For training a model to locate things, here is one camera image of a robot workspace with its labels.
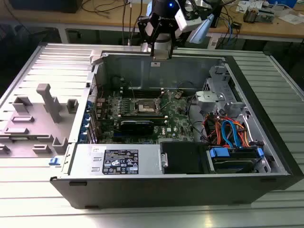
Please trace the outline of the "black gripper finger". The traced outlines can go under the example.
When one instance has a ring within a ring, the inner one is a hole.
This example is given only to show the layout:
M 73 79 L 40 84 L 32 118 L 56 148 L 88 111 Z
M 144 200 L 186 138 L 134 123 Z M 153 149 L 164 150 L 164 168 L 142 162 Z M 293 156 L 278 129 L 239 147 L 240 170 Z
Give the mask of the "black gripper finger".
M 150 55 L 154 56 L 155 43 L 162 32 L 163 22 L 157 16 L 140 17 L 137 22 L 142 43 L 151 46 Z
M 177 30 L 178 25 L 176 22 L 169 22 L 167 28 L 166 28 L 166 33 L 169 34 L 170 37 L 170 45 L 168 47 L 168 59 L 171 59 L 172 54 L 173 54 L 173 50 L 175 47 L 175 43 L 176 43 L 176 35 L 175 35 L 175 31 Z

